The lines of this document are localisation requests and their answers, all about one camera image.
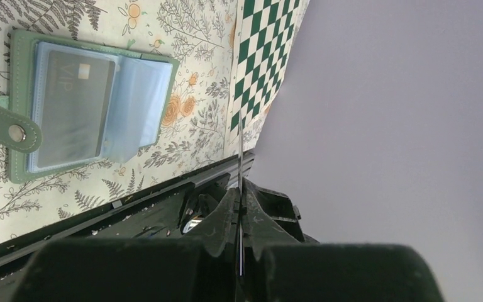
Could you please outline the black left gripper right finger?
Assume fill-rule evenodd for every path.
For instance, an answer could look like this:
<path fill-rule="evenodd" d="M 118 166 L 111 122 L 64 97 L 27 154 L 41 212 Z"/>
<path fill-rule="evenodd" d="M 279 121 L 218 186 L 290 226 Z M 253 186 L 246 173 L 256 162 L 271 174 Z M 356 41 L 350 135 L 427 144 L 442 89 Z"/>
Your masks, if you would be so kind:
<path fill-rule="evenodd" d="M 244 180 L 244 292 L 250 301 L 442 301 L 427 262 L 397 244 L 308 242 L 264 211 L 286 196 Z"/>

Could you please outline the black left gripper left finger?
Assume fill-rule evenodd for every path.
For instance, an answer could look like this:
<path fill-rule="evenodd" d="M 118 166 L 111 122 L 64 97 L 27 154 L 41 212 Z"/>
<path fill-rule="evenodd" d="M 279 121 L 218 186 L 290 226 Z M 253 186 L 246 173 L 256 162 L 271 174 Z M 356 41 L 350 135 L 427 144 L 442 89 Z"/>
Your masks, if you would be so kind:
<path fill-rule="evenodd" d="M 238 189 L 181 238 L 70 238 L 29 261 L 13 301 L 234 301 Z"/>

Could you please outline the dark credit card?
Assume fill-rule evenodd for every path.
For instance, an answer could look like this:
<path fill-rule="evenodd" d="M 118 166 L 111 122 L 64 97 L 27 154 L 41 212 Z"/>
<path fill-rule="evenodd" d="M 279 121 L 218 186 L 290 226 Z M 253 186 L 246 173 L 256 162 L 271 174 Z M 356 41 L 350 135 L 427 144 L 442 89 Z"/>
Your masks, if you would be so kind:
<path fill-rule="evenodd" d="M 244 274 L 244 247 L 243 247 L 243 118 L 242 114 L 238 114 L 238 277 Z"/>
<path fill-rule="evenodd" d="M 116 64 L 51 50 L 40 110 L 43 141 L 32 164 L 38 170 L 98 157 Z"/>

